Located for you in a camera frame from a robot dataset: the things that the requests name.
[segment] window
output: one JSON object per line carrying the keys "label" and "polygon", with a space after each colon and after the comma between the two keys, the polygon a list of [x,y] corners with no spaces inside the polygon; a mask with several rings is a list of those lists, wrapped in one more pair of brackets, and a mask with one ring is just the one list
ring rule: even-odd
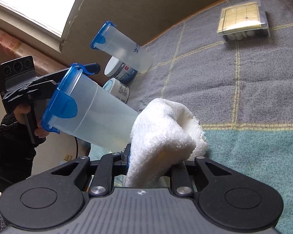
{"label": "window", "polygon": [[70,22],[83,0],[0,0],[0,8],[58,40],[66,37]]}

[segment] camera lens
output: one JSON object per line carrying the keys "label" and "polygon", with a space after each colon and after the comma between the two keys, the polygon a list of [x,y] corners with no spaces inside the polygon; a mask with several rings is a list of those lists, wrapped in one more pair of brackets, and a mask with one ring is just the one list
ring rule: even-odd
{"label": "camera lens", "polygon": [[22,65],[22,62],[20,61],[15,62],[13,65],[13,69],[15,70],[16,73],[21,72],[22,68],[23,68],[23,65]]}
{"label": "camera lens", "polygon": [[29,68],[31,65],[31,61],[27,59],[27,60],[25,60],[24,64],[25,64],[26,68]]}
{"label": "camera lens", "polygon": [[6,76],[8,76],[9,74],[11,74],[11,68],[10,68],[10,66],[5,66],[5,67],[3,68],[3,73],[4,73]]}

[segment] white bottle cap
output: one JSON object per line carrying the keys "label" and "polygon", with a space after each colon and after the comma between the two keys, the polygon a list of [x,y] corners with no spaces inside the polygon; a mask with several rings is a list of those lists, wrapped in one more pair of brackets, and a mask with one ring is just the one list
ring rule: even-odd
{"label": "white bottle cap", "polygon": [[113,76],[122,65],[122,63],[122,61],[112,56],[112,58],[109,60],[105,67],[104,74],[109,77]]}

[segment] person's hand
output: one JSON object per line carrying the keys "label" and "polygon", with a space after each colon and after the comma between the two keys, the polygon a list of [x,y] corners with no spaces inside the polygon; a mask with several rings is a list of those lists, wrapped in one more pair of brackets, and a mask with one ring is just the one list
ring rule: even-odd
{"label": "person's hand", "polygon": [[[20,124],[25,124],[26,122],[25,122],[24,114],[28,114],[29,112],[30,112],[30,105],[20,104],[15,108],[14,115],[16,120]],[[42,128],[41,121],[38,122],[37,127],[38,128],[35,130],[35,135],[38,136],[39,138],[44,138],[49,134],[49,132],[47,132],[46,130]]]}

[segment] clear plastic box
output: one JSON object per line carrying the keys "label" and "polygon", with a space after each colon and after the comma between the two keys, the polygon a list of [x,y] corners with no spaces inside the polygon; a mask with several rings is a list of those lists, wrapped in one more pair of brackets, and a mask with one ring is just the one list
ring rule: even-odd
{"label": "clear plastic box", "polygon": [[221,10],[217,35],[225,42],[269,37],[269,26],[265,9],[260,0],[238,3]]}

